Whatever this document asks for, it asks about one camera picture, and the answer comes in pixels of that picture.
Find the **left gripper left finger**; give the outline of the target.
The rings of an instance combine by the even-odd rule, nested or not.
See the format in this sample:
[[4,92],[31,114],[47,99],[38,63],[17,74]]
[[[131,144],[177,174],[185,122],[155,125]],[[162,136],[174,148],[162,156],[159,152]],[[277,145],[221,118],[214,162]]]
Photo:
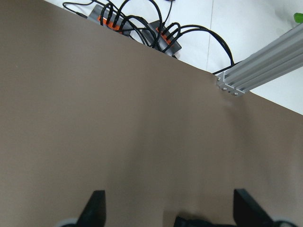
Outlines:
[[104,227],[106,223],[106,193],[94,191],[79,216],[77,227]]

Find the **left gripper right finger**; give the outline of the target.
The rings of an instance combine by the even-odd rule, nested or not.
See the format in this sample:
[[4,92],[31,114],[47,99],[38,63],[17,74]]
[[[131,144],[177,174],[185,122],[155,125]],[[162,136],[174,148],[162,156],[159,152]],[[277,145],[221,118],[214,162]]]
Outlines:
[[233,219],[237,227],[272,227],[273,219],[245,189],[234,189]]

